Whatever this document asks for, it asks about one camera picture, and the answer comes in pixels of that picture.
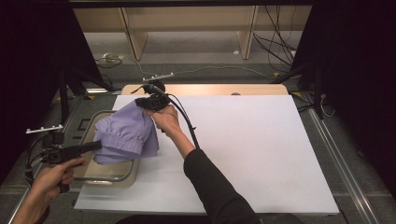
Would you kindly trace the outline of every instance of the purple cloth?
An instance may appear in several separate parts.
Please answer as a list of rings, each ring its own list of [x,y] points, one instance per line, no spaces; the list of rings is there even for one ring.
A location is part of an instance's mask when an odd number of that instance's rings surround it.
[[[93,141],[102,142],[102,148],[93,152],[98,164],[157,156],[159,143],[154,122],[135,101],[98,120],[95,127]]]

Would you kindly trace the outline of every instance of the white sheet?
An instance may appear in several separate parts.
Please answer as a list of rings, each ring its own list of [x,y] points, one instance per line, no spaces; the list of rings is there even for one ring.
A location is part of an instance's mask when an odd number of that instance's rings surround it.
[[[121,95],[120,109],[139,96]],[[180,96],[200,147],[256,213],[337,214],[338,209],[289,96]],[[180,123],[190,136],[184,119]],[[85,185],[75,209],[200,214],[183,160],[158,131],[159,157],[140,162],[126,189]]]

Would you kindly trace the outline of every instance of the black tool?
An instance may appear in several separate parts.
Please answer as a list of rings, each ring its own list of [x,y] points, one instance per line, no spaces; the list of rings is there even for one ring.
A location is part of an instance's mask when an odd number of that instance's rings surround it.
[[[34,161],[30,161],[30,156],[33,147],[39,141],[41,141],[42,143],[43,151],[35,157]],[[60,164],[65,161],[69,161],[74,158],[80,157],[81,154],[85,152],[102,148],[102,144],[100,141],[91,142],[84,145],[71,146],[71,147],[63,147],[63,143],[64,143],[64,133],[56,133],[54,131],[50,131],[48,134],[40,137],[31,146],[25,164],[25,168],[26,168],[25,178],[28,180],[30,185],[33,185],[33,182],[35,181],[33,177],[32,167],[38,164],[39,162],[44,162],[48,164]],[[62,183],[59,183],[58,186],[61,189],[61,193],[65,193],[70,190],[69,185],[64,185]]]
[[[166,95],[161,94],[157,90],[165,91],[165,85],[159,80],[151,80],[148,84],[143,85],[145,93],[149,94],[149,97],[141,97],[135,99],[136,105],[147,110],[159,111],[169,105],[170,100]]]

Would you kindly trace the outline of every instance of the person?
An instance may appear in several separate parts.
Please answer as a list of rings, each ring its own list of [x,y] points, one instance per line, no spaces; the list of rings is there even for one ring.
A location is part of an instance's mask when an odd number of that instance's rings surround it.
[[[75,158],[53,167],[44,167],[24,198],[12,223],[37,223],[45,214],[50,202],[59,195],[61,190],[58,184],[60,182],[66,185],[72,183],[74,180],[72,168],[87,164],[84,159]]]
[[[175,143],[184,159],[184,173],[193,184],[212,223],[254,223],[260,219],[248,202],[233,188],[203,150],[182,132],[178,123],[178,113],[172,105],[161,111],[146,111],[158,129]]]
[[[261,223],[245,198],[236,192],[233,185],[215,164],[200,148],[195,148],[190,139],[182,132],[178,123],[178,113],[172,105],[168,105],[161,111],[146,110],[145,113],[150,115],[157,128],[163,130],[166,136],[175,143],[184,159],[184,173],[193,184],[210,222],[216,224]],[[35,223],[44,214],[50,201],[59,194],[57,184],[61,180],[64,184],[70,183],[73,180],[73,172],[70,168],[82,162],[82,159],[73,159],[51,169],[42,170],[13,223]],[[118,223],[128,223],[128,221],[131,219],[126,218]]]

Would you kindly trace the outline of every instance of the right hand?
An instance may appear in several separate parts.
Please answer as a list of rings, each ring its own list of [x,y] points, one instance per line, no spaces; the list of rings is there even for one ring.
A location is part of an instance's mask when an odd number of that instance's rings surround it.
[[[176,132],[181,132],[178,123],[178,113],[173,105],[167,105],[160,111],[145,110],[150,115],[158,129],[165,131],[166,136],[172,137]]]

